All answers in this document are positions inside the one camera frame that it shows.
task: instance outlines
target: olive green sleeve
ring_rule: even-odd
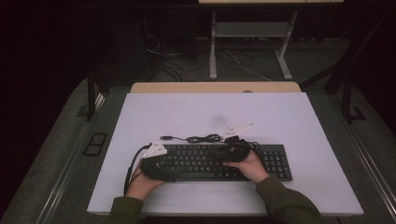
[[[307,197],[285,188],[274,177],[264,179],[257,185],[256,191],[264,200],[268,213],[282,223],[324,223],[320,212]]]
[[[138,224],[140,223],[140,211],[143,202],[128,197],[119,197],[114,199],[110,215],[103,224]]]

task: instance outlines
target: person's right hand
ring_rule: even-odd
[[[240,162],[224,162],[223,165],[238,168],[255,185],[269,176],[262,166],[260,158],[252,150],[250,150],[244,160]]]

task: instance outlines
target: white table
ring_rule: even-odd
[[[88,212],[107,214],[122,195],[136,151],[162,135],[223,134],[254,123],[241,138],[285,146],[293,181],[324,216],[363,211],[318,118],[302,92],[130,93],[125,99]],[[145,201],[142,216],[262,216],[262,200],[248,182],[169,183]]]

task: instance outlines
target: keyboard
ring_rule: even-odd
[[[223,166],[221,161],[207,153],[222,145],[164,146],[168,152],[163,157],[161,166],[180,170],[182,174],[177,181],[248,181],[237,168]],[[284,182],[292,180],[283,145],[259,145],[257,150],[262,164],[270,176]]]

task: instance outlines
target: small white object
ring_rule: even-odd
[[[223,137],[223,139],[226,139],[229,137],[237,136],[238,134],[250,129],[253,126],[254,126],[254,124],[251,123],[249,125],[244,125],[244,126],[228,127],[226,133],[222,137]]]
[[[160,141],[156,141],[146,150],[145,154],[143,154],[143,158],[146,159],[150,157],[161,156],[165,155],[166,153],[168,153],[168,151],[163,146],[163,144]]]

